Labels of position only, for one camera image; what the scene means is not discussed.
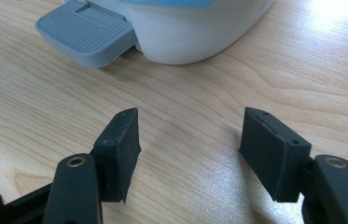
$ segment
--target blue trim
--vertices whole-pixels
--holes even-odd
[[[216,0],[120,0],[132,4],[161,5],[169,7],[209,7]]]

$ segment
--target gray pedal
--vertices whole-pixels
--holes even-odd
[[[111,63],[137,42],[123,16],[78,1],[52,10],[36,22],[36,29],[52,47],[89,68]]]

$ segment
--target black bracket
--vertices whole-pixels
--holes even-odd
[[[262,110],[247,107],[240,152],[278,203],[304,195],[306,224],[348,223],[348,160],[319,155],[311,144]]]
[[[140,152],[138,110],[122,111],[90,154],[60,161],[52,184],[8,204],[0,196],[0,223],[102,223],[101,202],[125,202]]]

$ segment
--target wooden table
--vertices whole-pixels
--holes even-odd
[[[131,49],[102,69],[50,47],[35,21],[59,0],[0,0],[0,194],[48,184],[89,152],[113,116],[138,107],[140,154],[127,204],[107,223],[301,223],[274,203],[239,154],[244,108],[269,111],[348,159],[348,0],[276,0],[240,40],[189,65]]]

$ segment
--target metal screw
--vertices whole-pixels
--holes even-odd
[[[86,162],[86,159],[83,157],[74,157],[66,162],[66,165],[69,167],[78,167],[83,165]]]
[[[336,168],[344,169],[347,167],[347,164],[345,161],[334,158],[334,157],[326,157],[325,161],[327,162],[327,164],[334,166]]]

